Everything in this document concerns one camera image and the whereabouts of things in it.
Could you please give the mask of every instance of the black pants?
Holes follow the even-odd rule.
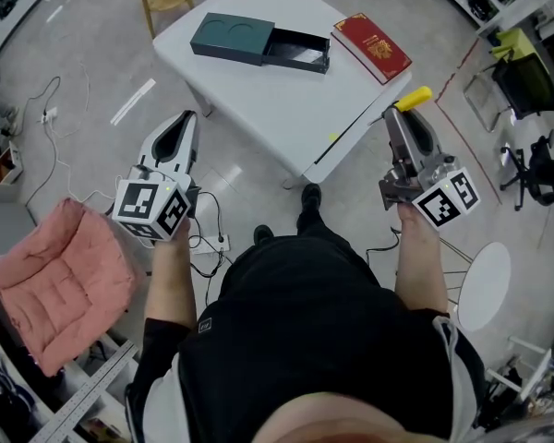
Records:
[[[355,255],[355,251],[349,242],[326,226],[318,210],[312,209],[300,213],[297,219],[297,235],[314,236],[330,241],[339,246],[345,253],[351,252]]]
[[[375,285],[379,286],[378,280],[373,275],[373,272],[367,265],[366,261],[364,261],[354,251],[354,249],[351,247],[351,244],[347,240],[345,240],[342,236],[335,233],[328,226],[326,226],[326,224],[324,223],[324,220],[322,219],[322,217],[320,217],[320,213],[318,210],[306,210],[300,213],[297,219],[297,236],[303,236],[303,237],[312,236],[315,238],[320,238],[324,241],[328,241],[329,243],[335,244],[348,257],[349,262],[356,265],[359,269],[361,269],[364,272],[364,274],[366,274],[369,277],[369,279]],[[249,260],[254,260],[254,254],[259,252],[260,248],[265,247],[270,242],[280,241],[281,238],[291,239],[292,236],[281,236],[281,237],[278,236],[275,238],[267,239],[262,242],[262,245],[253,245],[252,247],[247,249],[244,253],[242,253],[237,258],[237,260],[234,261],[234,264],[230,267],[230,269],[227,270],[225,277],[223,278],[222,290],[220,291],[219,298],[222,298],[224,295],[226,295],[234,285],[235,271],[238,271],[241,268],[245,268]]]

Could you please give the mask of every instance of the white round table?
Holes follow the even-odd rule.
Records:
[[[511,256],[502,243],[490,243],[466,272],[458,298],[458,320],[469,331],[481,329],[496,315],[511,279]]]

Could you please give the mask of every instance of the desk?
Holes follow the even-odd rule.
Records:
[[[266,19],[276,28],[327,38],[345,16],[321,0],[207,0],[154,40],[158,55],[186,80],[204,115],[211,112],[209,101],[294,179],[322,182],[411,78],[405,71],[382,86],[334,39],[325,75],[195,55],[189,42],[208,12]]]

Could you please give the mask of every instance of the black office chair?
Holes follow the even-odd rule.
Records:
[[[541,205],[554,203],[554,160],[550,156],[549,148],[552,147],[554,130],[549,136],[540,137],[532,144],[532,157],[529,160],[529,168],[525,167],[524,150],[517,150],[516,155],[509,148],[501,148],[500,152],[509,153],[517,169],[517,175],[508,183],[501,184],[500,190],[505,190],[515,182],[519,181],[519,205],[515,205],[515,211],[519,211],[524,205],[525,189],[529,191],[532,198]],[[552,187],[552,192],[542,194],[540,186]]]
[[[504,58],[500,59],[498,63],[478,72],[464,89],[465,99],[488,133],[495,130],[500,115],[510,110],[514,111],[518,120],[522,120],[529,114],[554,112],[554,84],[542,60],[537,54],[529,54],[520,59],[512,60],[512,54],[513,52],[510,51],[506,60]],[[494,68],[492,79],[505,94],[509,106],[498,112],[492,125],[488,127],[482,115],[468,97],[467,91],[482,73],[492,68]]]

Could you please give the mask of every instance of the black shoe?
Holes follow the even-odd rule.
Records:
[[[302,210],[319,210],[322,203],[322,190],[318,184],[308,184],[302,192]]]
[[[253,233],[256,246],[262,245],[265,241],[273,238],[274,236],[275,235],[271,231],[271,228],[269,228],[267,225],[259,225],[257,228],[255,228],[255,232]]]

